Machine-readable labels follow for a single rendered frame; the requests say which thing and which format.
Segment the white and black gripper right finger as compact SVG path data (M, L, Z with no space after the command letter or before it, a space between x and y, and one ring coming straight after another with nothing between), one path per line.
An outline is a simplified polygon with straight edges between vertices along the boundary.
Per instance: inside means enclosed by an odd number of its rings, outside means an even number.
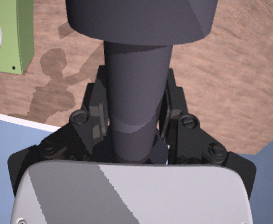
M256 166L230 151L200 128L199 119L188 112L183 87L176 86L173 68L169 68L161 111L159 133L169 145L168 164L211 164L228 167L241 177L250 200Z

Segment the dark grey dumbbell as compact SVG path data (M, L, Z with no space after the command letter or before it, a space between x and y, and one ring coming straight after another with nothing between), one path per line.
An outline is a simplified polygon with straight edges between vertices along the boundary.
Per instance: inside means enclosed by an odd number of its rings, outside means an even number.
M157 124L173 45L206 38L218 1L65 0L69 26L104 43L109 125L98 162L166 165Z

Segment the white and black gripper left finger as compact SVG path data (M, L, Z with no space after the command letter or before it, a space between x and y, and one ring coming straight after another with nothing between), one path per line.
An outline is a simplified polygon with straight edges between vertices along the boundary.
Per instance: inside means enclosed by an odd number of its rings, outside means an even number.
M95 83L88 83L81 108L72 112L65 124L39 145L13 153L8 158L11 185L16 196L26 169L46 160L98 162L97 143L107 136L108 103L105 65L99 65Z

